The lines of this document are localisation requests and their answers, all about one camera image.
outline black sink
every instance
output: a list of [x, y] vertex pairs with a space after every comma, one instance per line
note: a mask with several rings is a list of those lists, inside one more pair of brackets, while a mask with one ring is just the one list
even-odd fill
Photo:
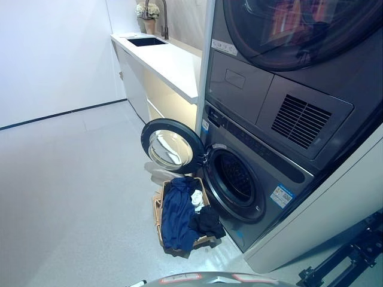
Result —
[[127, 40], [129, 42], [133, 43], [137, 47], [167, 44], [167, 42], [163, 42], [161, 40], [158, 40], [155, 37], [139, 38], [139, 39], [127, 39]]

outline white cloth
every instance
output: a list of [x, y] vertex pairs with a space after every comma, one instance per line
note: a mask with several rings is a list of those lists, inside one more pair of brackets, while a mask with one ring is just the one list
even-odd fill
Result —
[[203, 208], [205, 205], [203, 204], [203, 198], [202, 198], [202, 192], [201, 190], [196, 190], [191, 195], [191, 203], [194, 205], [195, 211], [198, 213], [200, 212], [201, 208]]

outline dryer vent grille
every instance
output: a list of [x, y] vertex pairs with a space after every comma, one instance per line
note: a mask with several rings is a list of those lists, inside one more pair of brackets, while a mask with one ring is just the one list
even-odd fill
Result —
[[288, 94], [271, 128], [307, 149], [330, 117], [330, 112]]

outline countertop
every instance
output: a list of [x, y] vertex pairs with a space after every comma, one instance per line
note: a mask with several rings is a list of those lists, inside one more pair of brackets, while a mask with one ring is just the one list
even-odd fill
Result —
[[147, 38], [144, 33], [112, 34], [112, 40], [189, 103], [197, 103], [201, 58], [167, 42], [137, 47], [127, 38]]

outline baseboard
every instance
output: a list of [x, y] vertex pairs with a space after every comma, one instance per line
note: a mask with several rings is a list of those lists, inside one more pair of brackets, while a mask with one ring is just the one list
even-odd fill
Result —
[[72, 111], [68, 111], [68, 112], [60, 112], [58, 114], [54, 114], [54, 115], [48, 115], [46, 117], [41, 117], [41, 118], [35, 118], [33, 120], [29, 120], [29, 121], [23, 121], [21, 123], [17, 123], [17, 124], [10, 124], [9, 126], [4, 126], [4, 127], [0, 127], [0, 130], [6, 130], [6, 129], [10, 129], [12, 127], [18, 127], [18, 126], [22, 126], [23, 124], [29, 124], [29, 123], [33, 123], [35, 121], [41, 121], [41, 120], [46, 120], [48, 118], [54, 118], [54, 117], [58, 117], [60, 115], [66, 115], [66, 114], [71, 114], [73, 112], [80, 112], [80, 111], [84, 111], [86, 109], [93, 109], [93, 108], [98, 108], [99, 106], [106, 106], [106, 105], [111, 105], [112, 103], [120, 103], [120, 102], [124, 102], [125, 100], [127, 99], [121, 99], [121, 100], [114, 100], [112, 102], [107, 102], [107, 103], [100, 103], [98, 105], [94, 105], [94, 106], [87, 106], [85, 108], [81, 108], [81, 109], [73, 109]]

